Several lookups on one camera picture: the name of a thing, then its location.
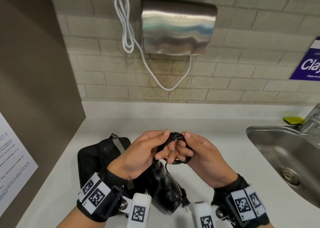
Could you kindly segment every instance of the gray partition wall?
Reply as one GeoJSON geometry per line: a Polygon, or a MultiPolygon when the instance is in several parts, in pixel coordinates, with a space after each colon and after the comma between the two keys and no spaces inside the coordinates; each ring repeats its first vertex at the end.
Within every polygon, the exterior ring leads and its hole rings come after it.
{"type": "Polygon", "coordinates": [[[0,112],[39,166],[0,217],[13,228],[85,119],[51,0],[0,0],[0,112]]]}

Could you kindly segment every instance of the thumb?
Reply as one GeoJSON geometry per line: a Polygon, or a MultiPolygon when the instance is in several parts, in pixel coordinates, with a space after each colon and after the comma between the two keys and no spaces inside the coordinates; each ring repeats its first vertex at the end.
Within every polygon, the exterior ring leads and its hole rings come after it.
{"type": "Polygon", "coordinates": [[[168,129],[166,129],[161,134],[159,134],[153,138],[150,138],[148,140],[143,141],[143,145],[146,148],[153,149],[154,147],[157,147],[159,145],[164,144],[167,141],[167,139],[169,138],[169,135],[170,135],[170,131],[168,129]]]}
{"type": "Polygon", "coordinates": [[[193,149],[196,153],[198,153],[201,157],[205,157],[208,154],[207,148],[199,143],[189,132],[184,134],[184,138],[186,143],[189,145],[191,149],[193,149]]]}

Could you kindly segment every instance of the stainless steel sink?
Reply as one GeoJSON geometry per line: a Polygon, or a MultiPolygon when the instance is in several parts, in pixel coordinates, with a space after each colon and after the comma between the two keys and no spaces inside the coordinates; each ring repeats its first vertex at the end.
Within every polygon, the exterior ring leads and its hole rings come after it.
{"type": "Polygon", "coordinates": [[[247,136],[282,179],[320,208],[320,140],[296,127],[250,127],[247,136]]]}

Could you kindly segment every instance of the wrist strap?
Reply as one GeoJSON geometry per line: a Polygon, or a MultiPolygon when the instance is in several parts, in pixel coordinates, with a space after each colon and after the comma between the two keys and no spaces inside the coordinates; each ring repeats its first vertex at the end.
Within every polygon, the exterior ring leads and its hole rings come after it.
{"type": "Polygon", "coordinates": [[[233,227],[257,228],[270,223],[253,186],[238,174],[236,181],[214,189],[211,205],[218,205],[233,227]]]}
{"type": "Polygon", "coordinates": [[[123,196],[125,182],[106,168],[94,173],[78,194],[78,209],[91,220],[105,222],[123,196]]]}

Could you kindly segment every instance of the white power cord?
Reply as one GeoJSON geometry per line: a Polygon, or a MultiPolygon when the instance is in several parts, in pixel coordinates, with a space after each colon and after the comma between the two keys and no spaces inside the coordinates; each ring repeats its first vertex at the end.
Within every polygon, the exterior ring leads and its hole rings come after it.
{"type": "Polygon", "coordinates": [[[171,91],[173,89],[175,89],[180,83],[181,81],[187,76],[187,74],[189,73],[190,71],[190,68],[191,68],[191,57],[189,59],[189,68],[187,70],[187,72],[185,73],[185,75],[178,81],[178,83],[168,89],[168,88],[165,88],[163,87],[160,82],[158,81],[158,79],[155,77],[155,75],[153,74],[153,72],[150,70],[150,68],[148,67],[147,63],[146,63],[146,60],[144,59],[144,54],[143,54],[143,51],[139,45],[139,43],[137,42],[137,40],[134,38],[134,30],[129,22],[129,14],[130,14],[130,3],[129,3],[129,0],[125,0],[125,6],[123,7],[123,4],[122,4],[122,0],[113,0],[114,1],[114,8],[115,8],[115,11],[120,19],[120,22],[122,24],[122,31],[123,31],[123,34],[122,34],[122,46],[123,46],[123,49],[127,52],[127,53],[132,53],[134,51],[134,44],[137,45],[137,47],[139,48],[140,52],[141,52],[141,56],[142,56],[142,60],[143,60],[143,63],[144,65],[146,66],[147,70],[150,72],[150,74],[152,75],[152,77],[154,78],[154,80],[158,83],[158,85],[164,89],[164,90],[167,90],[167,91],[171,91]],[[129,34],[129,39],[130,39],[130,44],[128,44],[128,41],[127,41],[127,32],[129,34]]]}

